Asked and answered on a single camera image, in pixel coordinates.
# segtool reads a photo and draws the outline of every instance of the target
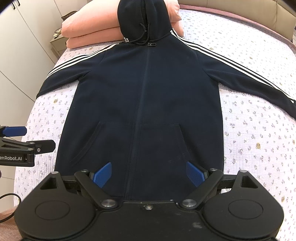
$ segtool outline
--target stack of pink pillows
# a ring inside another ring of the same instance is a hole
[[[117,8],[120,0],[92,0],[62,24],[62,35],[68,37],[67,47],[123,40]],[[164,0],[172,27],[183,37],[178,0]]]

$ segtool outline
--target pocket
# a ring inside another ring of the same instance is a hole
[[[185,198],[195,189],[186,174],[189,160],[179,124],[142,124],[132,199]]]
[[[111,162],[112,175],[102,189],[111,196],[123,196],[133,128],[133,124],[100,121],[86,145],[72,159],[72,168],[96,172]]]

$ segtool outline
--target blue gripper pad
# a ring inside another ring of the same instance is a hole
[[[2,134],[6,137],[18,137],[27,134],[27,128],[24,126],[5,127]]]
[[[205,176],[203,172],[201,172],[198,168],[196,168],[194,165],[192,165],[190,162],[186,163],[186,174],[190,181],[198,187],[200,184],[202,184],[205,181]]]
[[[112,175],[112,164],[107,163],[100,170],[98,170],[93,177],[93,182],[102,188]]]

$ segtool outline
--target zipper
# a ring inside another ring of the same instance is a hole
[[[143,110],[142,107],[144,104],[144,94],[145,94],[145,89],[146,89],[146,84],[147,84],[147,79],[148,79],[149,56],[150,56],[150,48],[147,48],[146,66],[145,66],[145,70],[144,70],[144,74],[143,74],[142,89],[141,89],[140,101],[139,101],[138,112],[137,112],[136,123],[135,123],[135,132],[133,135],[133,145],[132,145],[132,150],[131,150],[131,158],[130,158],[130,162],[129,162],[129,170],[128,170],[124,200],[129,199],[131,183],[132,183],[132,180],[134,179],[134,173],[135,173],[135,168],[136,168],[136,150],[138,149],[138,143],[139,143],[139,137],[140,137],[139,136],[140,121],[142,118],[142,110]]]

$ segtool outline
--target bed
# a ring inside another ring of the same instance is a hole
[[[244,65],[296,98],[296,50],[284,38],[258,25],[218,14],[181,9],[180,15],[184,38]],[[108,44],[67,49],[57,64]],[[22,141],[53,139],[58,148],[77,85],[74,82],[37,98]],[[296,121],[262,98],[222,85],[219,91],[224,173],[246,169],[255,176],[284,209],[277,238],[296,240]],[[37,155],[33,168],[16,168],[14,191],[22,199],[54,170],[57,148],[53,153]]]

